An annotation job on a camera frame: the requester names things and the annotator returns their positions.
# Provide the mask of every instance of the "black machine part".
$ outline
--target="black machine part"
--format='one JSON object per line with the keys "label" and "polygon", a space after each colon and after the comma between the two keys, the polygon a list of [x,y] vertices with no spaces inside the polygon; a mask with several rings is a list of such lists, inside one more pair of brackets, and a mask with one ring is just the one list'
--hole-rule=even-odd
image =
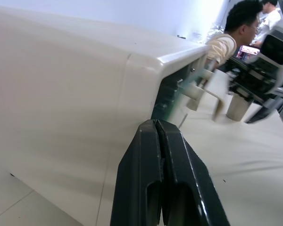
{"label": "black machine part", "polygon": [[282,105],[283,105],[283,99],[282,98],[276,98],[275,100],[273,100],[273,102],[270,105],[266,105],[266,106],[261,107],[256,113],[254,113],[245,122],[247,124],[253,124],[255,122],[263,120],[266,117],[268,117],[275,109],[279,110],[280,106],[282,106]]}
{"label": "black machine part", "polygon": [[207,167],[173,124],[141,124],[117,171],[110,226],[229,226]]}
{"label": "black machine part", "polygon": [[247,101],[248,97],[261,103],[268,100],[269,95],[267,93],[275,85],[275,74],[277,72],[268,62],[258,59],[254,63],[247,64],[235,57],[231,57],[227,61],[225,68],[228,71],[238,71],[238,75],[231,84],[232,92],[245,97]]}

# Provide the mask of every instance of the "floor tile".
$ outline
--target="floor tile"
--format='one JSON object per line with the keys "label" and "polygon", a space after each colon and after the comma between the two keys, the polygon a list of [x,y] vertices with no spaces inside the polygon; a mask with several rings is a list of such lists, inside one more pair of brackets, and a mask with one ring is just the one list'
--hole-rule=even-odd
{"label": "floor tile", "polygon": [[32,189],[0,166],[0,214],[28,195]]}
{"label": "floor tile", "polygon": [[36,192],[0,216],[0,226],[82,226]]}

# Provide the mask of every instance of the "white machine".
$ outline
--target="white machine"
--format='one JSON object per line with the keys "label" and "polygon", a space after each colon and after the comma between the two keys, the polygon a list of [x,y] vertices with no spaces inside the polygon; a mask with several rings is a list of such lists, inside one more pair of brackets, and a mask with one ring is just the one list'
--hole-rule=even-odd
{"label": "white machine", "polygon": [[172,111],[172,97],[207,51],[133,26],[0,8],[0,164],[95,225],[109,159],[151,117],[183,122],[188,98]]}
{"label": "white machine", "polygon": [[233,81],[235,95],[227,116],[240,121],[254,100],[263,103],[283,85],[283,20],[267,35],[257,56],[246,63],[231,59],[229,64],[231,70],[238,69],[238,76]]}

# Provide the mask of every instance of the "man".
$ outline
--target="man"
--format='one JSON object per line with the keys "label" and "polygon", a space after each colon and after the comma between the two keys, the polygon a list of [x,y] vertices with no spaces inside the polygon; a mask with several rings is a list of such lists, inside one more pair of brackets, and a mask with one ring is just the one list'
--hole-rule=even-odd
{"label": "man", "polygon": [[235,53],[237,47],[249,45],[256,36],[262,9],[259,0],[244,0],[234,5],[227,17],[225,32],[207,42],[211,46],[207,64],[213,63],[213,67],[218,68]]}
{"label": "man", "polygon": [[276,7],[278,0],[263,0],[263,14],[268,14],[265,20],[262,21],[258,28],[258,35],[256,42],[253,46],[261,47],[268,32],[275,26],[275,24],[281,20],[281,15],[278,12],[280,9]]}

